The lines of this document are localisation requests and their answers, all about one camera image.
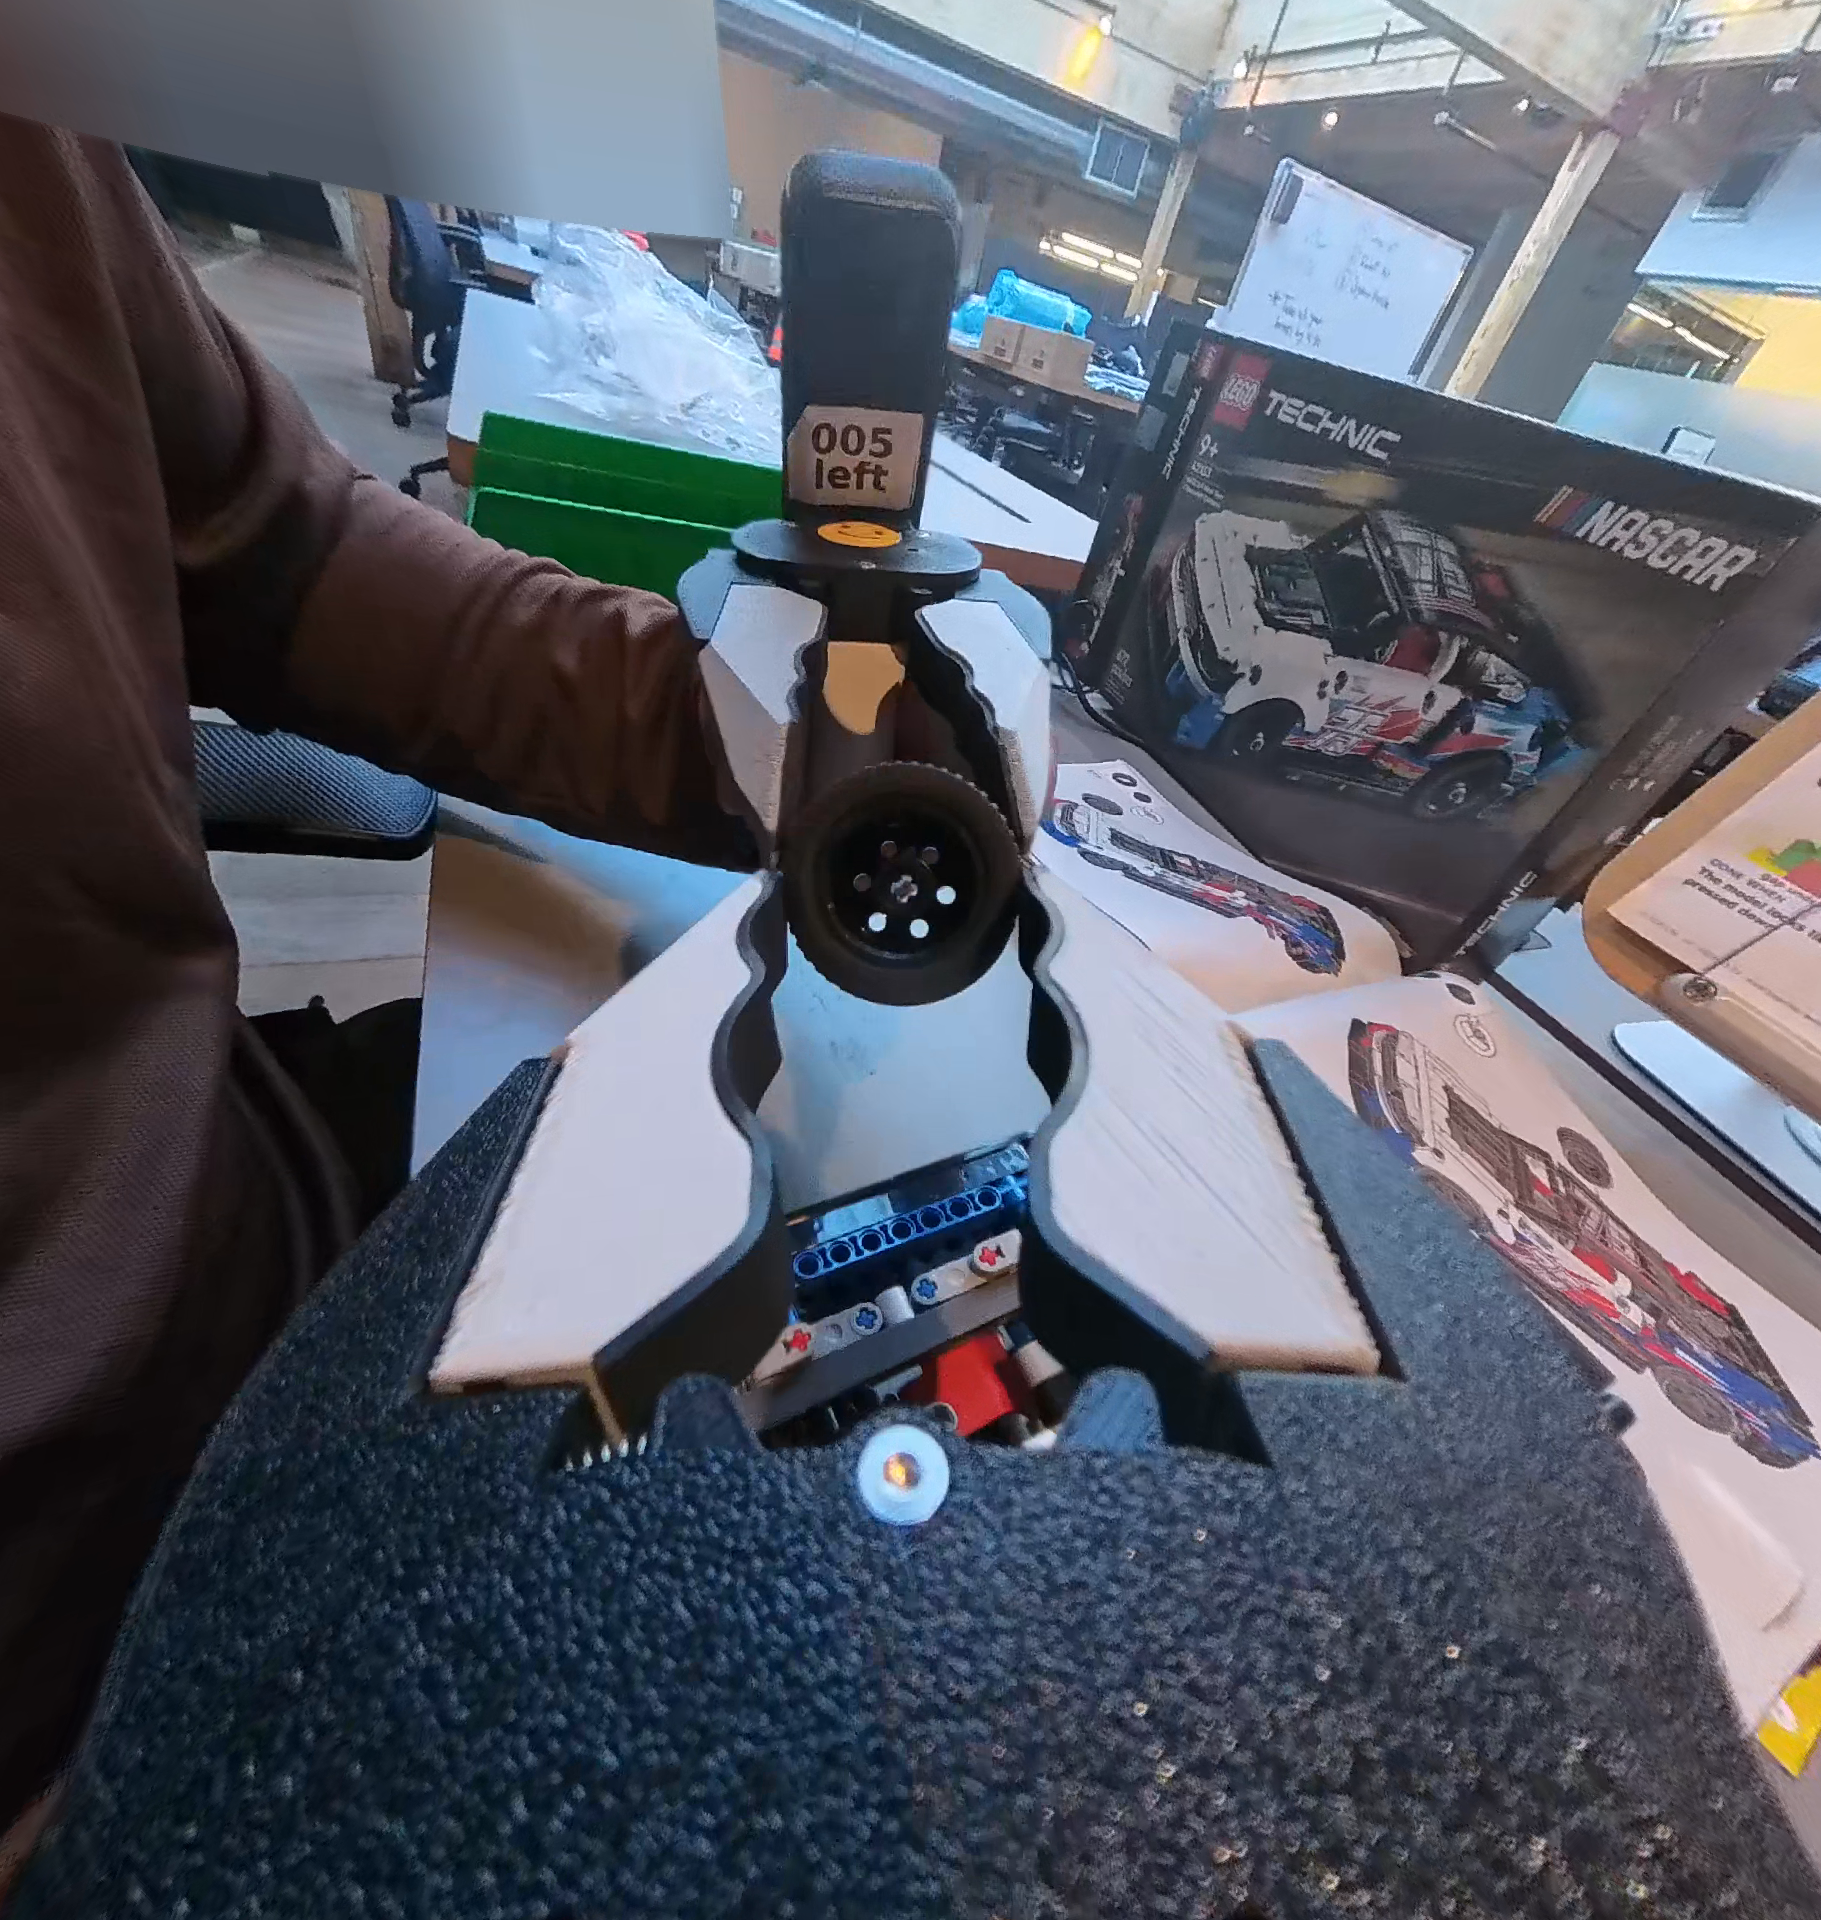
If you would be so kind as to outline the person in brown sweater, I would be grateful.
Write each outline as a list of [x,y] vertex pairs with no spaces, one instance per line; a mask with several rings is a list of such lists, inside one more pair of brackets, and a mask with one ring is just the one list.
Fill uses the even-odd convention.
[[122,149],[0,116],[0,1845],[347,1241],[239,1020],[190,706],[281,716],[358,479]]

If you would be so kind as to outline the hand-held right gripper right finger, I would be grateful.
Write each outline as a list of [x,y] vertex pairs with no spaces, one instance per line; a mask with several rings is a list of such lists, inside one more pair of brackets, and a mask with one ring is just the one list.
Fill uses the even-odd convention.
[[1380,1343],[1249,1037],[1032,870],[1018,908],[1028,1150],[1022,1320],[1080,1382],[1140,1378],[1169,1443],[1260,1448],[1244,1373],[1372,1378]]

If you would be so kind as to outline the black mesh office chair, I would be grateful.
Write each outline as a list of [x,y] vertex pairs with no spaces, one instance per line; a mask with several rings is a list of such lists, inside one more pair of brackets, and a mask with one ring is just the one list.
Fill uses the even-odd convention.
[[192,719],[194,797],[212,854],[404,860],[430,850],[430,785],[293,733]]

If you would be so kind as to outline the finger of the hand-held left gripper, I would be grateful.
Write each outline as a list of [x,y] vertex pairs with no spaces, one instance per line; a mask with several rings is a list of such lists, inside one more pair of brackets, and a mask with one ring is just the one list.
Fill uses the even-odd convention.
[[778,870],[806,805],[827,605],[778,585],[731,585],[699,668],[760,865]]
[[910,614],[910,743],[962,795],[939,814],[988,888],[1015,888],[1052,777],[1047,631],[1025,594],[962,594]]

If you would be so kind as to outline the toy car set box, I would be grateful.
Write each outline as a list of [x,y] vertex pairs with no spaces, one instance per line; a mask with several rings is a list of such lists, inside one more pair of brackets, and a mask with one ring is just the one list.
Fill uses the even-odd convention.
[[1821,502],[1190,324],[1057,647],[1409,973],[1573,901],[1821,628]]

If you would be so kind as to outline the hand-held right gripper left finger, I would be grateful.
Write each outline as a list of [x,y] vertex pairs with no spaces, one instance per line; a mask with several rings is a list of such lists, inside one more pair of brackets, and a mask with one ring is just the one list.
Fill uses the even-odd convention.
[[575,1388],[614,1442],[680,1378],[752,1378],[792,1307],[759,1117],[786,949],[778,879],[748,879],[566,1037],[432,1393]]

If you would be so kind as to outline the clear plastic bag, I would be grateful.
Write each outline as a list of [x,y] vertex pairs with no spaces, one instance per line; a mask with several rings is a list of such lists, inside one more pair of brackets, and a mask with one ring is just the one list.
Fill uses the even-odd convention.
[[541,395],[595,431],[780,463],[780,374],[724,299],[612,226],[555,223],[534,289]]

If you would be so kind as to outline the black toy car wheel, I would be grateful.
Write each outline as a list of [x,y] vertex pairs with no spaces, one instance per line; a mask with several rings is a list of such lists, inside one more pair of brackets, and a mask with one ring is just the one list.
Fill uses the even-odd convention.
[[939,764],[831,780],[778,836],[787,929],[838,989],[934,1004],[972,988],[1018,917],[1023,864],[994,798]]

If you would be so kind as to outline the person's left forearm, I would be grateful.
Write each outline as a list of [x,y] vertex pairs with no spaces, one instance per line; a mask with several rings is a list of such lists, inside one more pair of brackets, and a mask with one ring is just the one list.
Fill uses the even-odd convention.
[[347,502],[286,647],[314,736],[574,837],[759,865],[669,600],[513,552],[365,475]]

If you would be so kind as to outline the yellow paper leaflet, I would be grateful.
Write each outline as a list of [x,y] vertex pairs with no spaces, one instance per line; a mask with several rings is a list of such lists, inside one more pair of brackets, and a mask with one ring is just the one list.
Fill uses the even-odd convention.
[[1790,1673],[1755,1730],[1762,1754],[1797,1780],[1821,1742],[1821,1642]]

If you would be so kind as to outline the green plastic bin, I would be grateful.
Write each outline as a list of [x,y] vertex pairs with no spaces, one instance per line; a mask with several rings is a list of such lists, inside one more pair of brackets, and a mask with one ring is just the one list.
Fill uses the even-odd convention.
[[483,415],[470,484],[722,524],[774,517],[781,506],[776,467],[496,412]]
[[561,563],[587,581],[669,600],[692,566],[708,551],[731,544],[731,529],[724,524],[486,485],[469,492],[466,524],[527,556]]

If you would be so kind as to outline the silver metal stand base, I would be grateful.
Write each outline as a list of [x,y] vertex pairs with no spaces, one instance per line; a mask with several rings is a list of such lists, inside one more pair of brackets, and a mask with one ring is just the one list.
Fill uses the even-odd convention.
[[1670,1020],[1624,1020],[1617,1059],[1682,1108],[1760,1187],[1821,1228],[1821,1123]]

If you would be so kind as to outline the white instruction booklet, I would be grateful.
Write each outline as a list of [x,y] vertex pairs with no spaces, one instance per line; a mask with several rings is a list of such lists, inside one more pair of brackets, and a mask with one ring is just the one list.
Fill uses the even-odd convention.
[[1790,1779],[1821,1740],[1821,1329],[1678,1210],[1627,1079],[1494,984],[1398,973],[1361,908],[1260,864],[1123,759],[1061,760],[1040,864],[1251,1038],[1288,1045],[1571,1335],[1633,1413],[1739,1715]]

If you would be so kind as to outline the brick-built toy car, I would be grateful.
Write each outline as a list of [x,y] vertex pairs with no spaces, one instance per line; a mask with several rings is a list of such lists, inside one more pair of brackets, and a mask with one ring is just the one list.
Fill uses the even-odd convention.
[[827,1448],[897,1412],[1052,1445],[1076,1383],[1019,1309],[1028,1162],[1018,1136],[787,1216],[786,1322],[737,1388],[766,1448]]

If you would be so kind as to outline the whiteboard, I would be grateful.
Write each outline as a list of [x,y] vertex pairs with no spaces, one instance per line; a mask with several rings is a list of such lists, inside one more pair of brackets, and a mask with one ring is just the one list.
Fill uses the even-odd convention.
[[1210,330],[1416,378],[1472,260],[1472,247],[1280,158]]

